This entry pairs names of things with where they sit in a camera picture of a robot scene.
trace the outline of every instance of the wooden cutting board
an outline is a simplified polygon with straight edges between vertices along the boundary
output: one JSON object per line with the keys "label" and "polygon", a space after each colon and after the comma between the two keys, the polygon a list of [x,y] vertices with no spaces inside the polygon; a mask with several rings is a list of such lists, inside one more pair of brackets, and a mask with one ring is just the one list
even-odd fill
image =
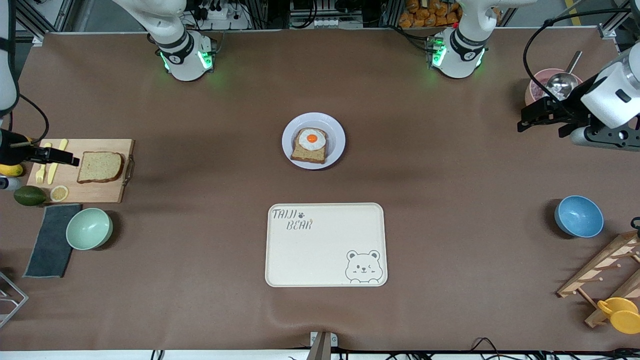
{"label": "wooden cutting board", "polygon": [[[40,142],[40,146],[50,142],[51,147],[57,149],[62,139],[44,139]],[[68,197],[64,202],[121,202],[124,188],[128,179],[133,175],[133,144],[131,139],[68,139],[66,151],[72,152],[73,155],[80,159],[80,166],[73,167],[71,165],[58,165],[56,175],[51,185],[47,184],[47,176],[52,164],[47,164],[47,173],[44,176],[44,184],[36,183],[36,172],[40,169],[40,164],[34,164],[27,185],[33,185],[41,188],[49,196],[51,189],[58,185],[64,185],[69,188]],[[122,154],[125,159],[122,175],[116,181],[108,183],[88,183],[79,184],[77,182],[78,172],[82,166],[83,152],[85,151],[113,151]]]}

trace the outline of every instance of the gray cloth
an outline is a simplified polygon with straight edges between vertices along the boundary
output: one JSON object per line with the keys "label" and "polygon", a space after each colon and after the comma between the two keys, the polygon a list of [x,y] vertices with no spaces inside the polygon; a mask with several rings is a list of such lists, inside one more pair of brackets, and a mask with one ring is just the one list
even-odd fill
{"label": "gray cloth", "polygon": [[67,243],[67,225],[82,205],[66,204],[47,206],[42,226],[31,252],[31,259],[22,277],[63,277],[71,246]]}

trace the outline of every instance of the pink bowl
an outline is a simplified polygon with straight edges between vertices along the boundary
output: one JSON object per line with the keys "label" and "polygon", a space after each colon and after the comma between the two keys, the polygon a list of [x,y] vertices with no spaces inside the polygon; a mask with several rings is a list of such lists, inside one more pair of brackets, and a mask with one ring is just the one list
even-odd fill
{"label": "pink bowl", "polygon": [[[541,83],[546,84],[547,81],[559,72],[564,72],[562,69],[545,69],[538,71],[534,77]],[[582,80],[578,78],[576,75],[573,75],[575,79],[578,81],[578,84],[582,84]],[[524,103],[528,106],[532,103],[540,100],[545,95],[545,92],[542,91],[540,87],[533,83],[533,81],[529,80],[529,86],[527,86],[527,90],[524,93]]]}

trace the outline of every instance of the metal ladle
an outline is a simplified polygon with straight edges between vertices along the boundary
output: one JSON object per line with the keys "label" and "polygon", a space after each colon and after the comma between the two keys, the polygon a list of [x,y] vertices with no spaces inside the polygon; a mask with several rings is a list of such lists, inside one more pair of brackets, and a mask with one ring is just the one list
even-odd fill
{"label": "metal ladle", "polygon": [[575,64],[578,63],[578,60],[582,56],[582,51],[576,51],[575,55],[573,55],[573,59],[571,63],[569,63],[569,67],[566,68],[566,72],[559,72],[556,75],[553,75],[547,81],[547,88],[554,93],[560,100],[564,100],[569,97],[569,94],[573,89],[578,86],[578,79],[575,76],[571,75],[573,72],[573,68],[575,68]]}

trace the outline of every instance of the toast with fried egg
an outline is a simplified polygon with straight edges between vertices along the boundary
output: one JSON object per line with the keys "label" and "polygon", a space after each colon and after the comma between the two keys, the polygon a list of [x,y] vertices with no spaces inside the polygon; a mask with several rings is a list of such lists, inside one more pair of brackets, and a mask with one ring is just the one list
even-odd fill
{"label": "toast with fried egg", "polygon": [[324,164],[326,161],[326,133],[320,129],[306,127],[296,136],[291,159],[307,163]]}

